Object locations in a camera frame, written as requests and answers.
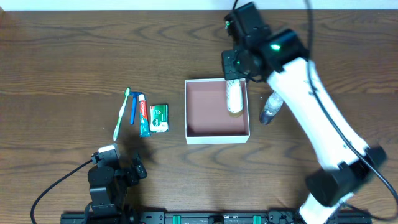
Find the white patterned lotion tube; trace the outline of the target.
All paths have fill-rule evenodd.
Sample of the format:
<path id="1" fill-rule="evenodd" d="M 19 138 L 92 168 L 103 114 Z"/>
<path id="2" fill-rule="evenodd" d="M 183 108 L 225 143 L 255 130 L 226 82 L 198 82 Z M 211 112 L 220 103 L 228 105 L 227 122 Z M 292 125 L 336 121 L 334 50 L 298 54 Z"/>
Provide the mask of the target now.
<path id="1" fill-rule="evenodd" d="M 232 117 L 239 117 L 243 113 L 243 93 L 239 79 L 226 82 L 226 99 L 228 113 Z"/>

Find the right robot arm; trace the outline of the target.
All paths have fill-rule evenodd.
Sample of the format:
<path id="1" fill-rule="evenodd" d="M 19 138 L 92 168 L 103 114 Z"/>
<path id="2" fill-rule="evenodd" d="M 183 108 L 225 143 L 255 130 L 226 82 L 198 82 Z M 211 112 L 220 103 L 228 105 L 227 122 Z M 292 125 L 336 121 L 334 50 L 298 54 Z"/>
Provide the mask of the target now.
<path id="1" fill-rule="evenodd" d="M 347 123 L 294 31 L 273 34 L 259 25 L 227 31 L 234 44 L 221 54 L 225 79 L 259 76 L 268 83 L 287 104 L 317 155 L 321 168 L 305 179 L 310 194 L 298 210 L 300 223 L 326 223 L 374 176 L 387 183 L 379 172 L 387 159 L 385 151 L 368 146 Z"/>

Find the green white toothbrush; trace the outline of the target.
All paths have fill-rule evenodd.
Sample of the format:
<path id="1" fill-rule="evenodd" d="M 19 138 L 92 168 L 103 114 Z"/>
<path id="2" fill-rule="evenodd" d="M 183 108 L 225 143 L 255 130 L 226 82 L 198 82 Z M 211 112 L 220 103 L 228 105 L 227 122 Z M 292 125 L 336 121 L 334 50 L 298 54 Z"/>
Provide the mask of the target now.
<path id="1" fill-rule="evenodd" d="M 121 105 L 121 108 L 119 110 L 118 121 L 117 121 L 115 129 L 114 129 L 113 141 L 116 141 L 118 139 L 119 130 L 120 130 L 120 126 L 121 126 L 121 121 L 122 121 L 122 118 L 123 118 L 123 115 L 124 115 L 125 107 L 126 107 L 126 104 L 127 104 L 127 99 L 128 99 L 128 97 L 130 95 L 130 92 L 131 92 L 131 88 L 127 87 L 125 92 L 124 92 L 124 101 L 123 101 L 123 103 Z"/>

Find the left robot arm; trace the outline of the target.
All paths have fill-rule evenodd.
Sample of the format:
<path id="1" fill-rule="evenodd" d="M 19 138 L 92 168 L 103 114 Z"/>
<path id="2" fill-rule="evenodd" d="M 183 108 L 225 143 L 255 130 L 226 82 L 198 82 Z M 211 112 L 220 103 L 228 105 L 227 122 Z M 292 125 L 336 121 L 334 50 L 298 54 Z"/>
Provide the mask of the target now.
<path id="1" fill-rule="evenodd" d="M 95 166 L 88 171 L 88 182 L 94 217 L 116 217 L 124 211 L 127 189 L 147 177 L 146 169 L 138 154 L 126 167 L 114 152 L 97 152 L 91 158 Z"/>

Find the clear spray bottle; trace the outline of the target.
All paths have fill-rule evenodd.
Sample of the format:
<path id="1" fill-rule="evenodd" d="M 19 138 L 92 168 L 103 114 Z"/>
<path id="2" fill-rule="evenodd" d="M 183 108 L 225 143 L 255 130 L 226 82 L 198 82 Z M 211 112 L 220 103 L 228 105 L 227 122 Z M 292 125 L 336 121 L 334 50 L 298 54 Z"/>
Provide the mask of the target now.
<path id="1" fill-rule="evenodd" d="M 260 113 L 259 120 L 263 125 L 268 125 L 276 116 L 281 109 L 284 100 L 282 97 L 274 91 L 270 97 L 268 97 L 263 110 Z"/>

